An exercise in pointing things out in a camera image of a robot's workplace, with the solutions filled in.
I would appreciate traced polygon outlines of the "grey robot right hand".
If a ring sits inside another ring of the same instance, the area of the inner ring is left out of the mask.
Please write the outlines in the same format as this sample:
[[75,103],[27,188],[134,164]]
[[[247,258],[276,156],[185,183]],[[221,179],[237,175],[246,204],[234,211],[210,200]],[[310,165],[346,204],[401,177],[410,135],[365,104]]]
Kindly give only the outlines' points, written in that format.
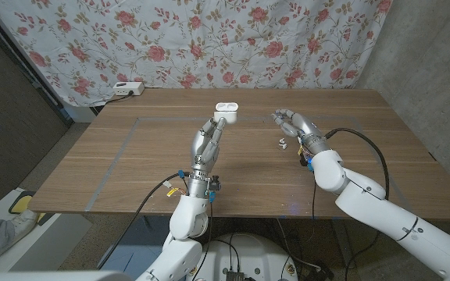
[[299,138],[300,144],[313,155],[330,150],[322,132],[307,117],[290,109],[278,109],[272,118],[285,135]]

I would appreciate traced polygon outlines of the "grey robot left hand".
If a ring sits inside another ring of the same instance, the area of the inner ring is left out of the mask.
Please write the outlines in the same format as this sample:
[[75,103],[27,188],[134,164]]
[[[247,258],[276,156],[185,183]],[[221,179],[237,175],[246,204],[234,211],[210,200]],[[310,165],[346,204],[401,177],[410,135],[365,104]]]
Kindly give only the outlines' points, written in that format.
[[191,146],[191,173],[188,180],[188,195],[204,198],[208,186],[208,178],[213,170],[218,154],[219,142],[227,121],[210,118],[195,134]]

